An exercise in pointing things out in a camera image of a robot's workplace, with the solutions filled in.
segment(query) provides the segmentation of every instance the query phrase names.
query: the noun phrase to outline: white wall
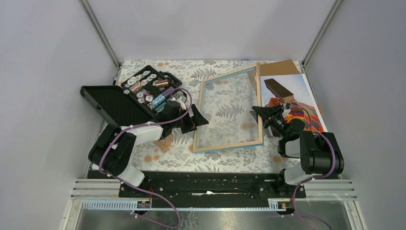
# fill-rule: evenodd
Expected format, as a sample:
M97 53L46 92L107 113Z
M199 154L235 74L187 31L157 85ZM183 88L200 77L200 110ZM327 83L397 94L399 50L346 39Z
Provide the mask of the white wall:
M121 60L301 60L334 0L89 2Z
M0 229L59 227L101 120L80 87L113 73L77 0L0 2Z
M405 229L406 1L347 0L308 65L369 230Z

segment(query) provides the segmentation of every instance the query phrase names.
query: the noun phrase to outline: gray leaf pattern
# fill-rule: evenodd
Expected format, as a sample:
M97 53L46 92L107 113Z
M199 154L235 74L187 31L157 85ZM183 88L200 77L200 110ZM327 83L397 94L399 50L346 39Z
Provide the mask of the gray leaf pattern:
M170 72L179 78L183 82L183 87L191 93L193 103L198 105L202 80L256 63L238 60L126 60L122 65L117 84L121 84L144 66L151 65L158 71ZM299 62L295 61L295 65L300 70ZM226 88L222 89L222 86L206 85L205 90L213 92L207 98L210 107L204 107L200 112L211 123L216 124L216 129L209 130L213 136L226 143L226 133L235 132L232 128L241 125L238 124L236 115L250 110L241 102L251 100L255 95L246 94L250 86L238 80L230 82ZM291 167L298 162L297 159L288 161L280 159L277 153L279 138L265 137L263 146L252 148L192 153L193 133L183 135L180 129L174 129L171 136L172 145L166 153L161 152L154 142L149 142L134 147L130 162L139 170L250 173L278 173L282 168Z
M230 105L222 105L217 113L215 114L216 116L220 116L223 118L233 118L235 119L238 114L242 114L244 109L242 106L238 104L230 104Z

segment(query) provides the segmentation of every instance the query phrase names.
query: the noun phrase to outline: reflective metal surface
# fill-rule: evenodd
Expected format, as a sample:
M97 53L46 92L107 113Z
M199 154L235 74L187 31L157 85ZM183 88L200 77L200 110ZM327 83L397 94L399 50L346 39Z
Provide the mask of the reflective metal surface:
M297 201L302 214L317 216L335 230L350 230L344 205L339 201ZM181 230L307 230L298 217L269 218L276 212L250 211L184 211ZM176 225L176 215L169 211L150 211L146 216ZM305 218L318 230L328 227L316 220ZM129 211L82 210L77 230L165 230L155 223L130 216Z

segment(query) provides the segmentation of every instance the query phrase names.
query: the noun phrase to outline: purple cable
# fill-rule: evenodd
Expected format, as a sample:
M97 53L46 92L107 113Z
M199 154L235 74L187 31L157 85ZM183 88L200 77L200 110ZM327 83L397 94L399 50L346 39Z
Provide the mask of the purple cable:
M306 214L301 214L301 215L302 215L302 217L308 217L308 218L316 219L316 220L318 220L318 221L324 223L325 225L327 225L327 226L331 229L330 225L329 225L325 220L323 220L323 219L321 219L321 218L318 218L318 217L315 217L315 216L311 216L311 215L306 215ZM297 216L297 214L283 215L284 218L293 217L293 216ZM269 216L269 218L280 218L280 217L281 217L281 216Z
M159 123L155 123L155 124L140 124L140 125L131 126L131 127L128 127L128 128L125 128L125 129L121 130L121 132L120 132L119 134L117 134L117 136L113 139L113 141L110 143L110 145L107 147L106 151L104 152L103 156L101 157L100 162L99 162L99 172L101 172L101 173L103 173L103 174L107 174L107 172L104 171L103 168L102 168L103 163L104 163L104 160L106 159L106 156L107 156L107 154L109 153L109 151L111 150L111 148L113 147L113 145L117 142L118 138L120 138L121 135L123 135L126 131L129 131L129 130L135 129L135 128L146 127L146 126L159 126L159 125L169 124L169 123L172 123L172 122L175 122L175 121L179 121L180 119L182 119L184 116L187 115L187 113L188 113L188 112L190 111L190 109L192 108L192 95L189 93L189 91L187 91L186 89L183 89L183 88L176 88L176 89L174 89L173 91L175 91L175 90L182 90L182 91L186 92L186 93L189 95L189 97L190 97L190 105L189 105L189 108L186 110L186 112L185 112L184 114L182 114L181 116L179 116L178 118L175 118L175 119L170 120L170 121L159 122ZM154 223L156 223L156 224L159 224L159 225L161 225L161 226L164 226L164 227L166 227L166 228L178 229L178 228L180 227L180 225L181 225L181 220L180 220L179 211L178 211L178 210L175 208L175 206L174 206L169 200L167 200L165 197L163 197L162 195L159 195L159 194L157 194L157 193L153 193L153 192L150 192L150 191L147 191L147 190L138 188L138 187L136 187L136 186L134 186L134 185L132 185L132 184L130 184L130 183L127 183L127 182L123 181L123 180L122 180L121 178L119 178L119 177L114 177L114 178L116 178L116 179L119 180L119 181L124 182L126 185L130 186L130 187L133 188L133 189L136 189L136 190L138 190L138 191L140 191L140 192L147 193L147 194L151 194L151 195L154 195L154 196L157 196L157 197L163 199L163 200L164 200L165 202L167 202L167 203L173 208L173 210L175 211L176 216L178 217L178 224L177 224L177 226L170 226L170 225L166 225L166 224L164 224L164 223L158 222L158 221L156 221L156 220L150 219L150 218L148 218L148 217L143 217L143 216L141 216L141 215L140 215L139 217L141 217L141 218L143 218L143 219L146 219L146 220L149 220L149 221L152 221L152 222L154 222Z

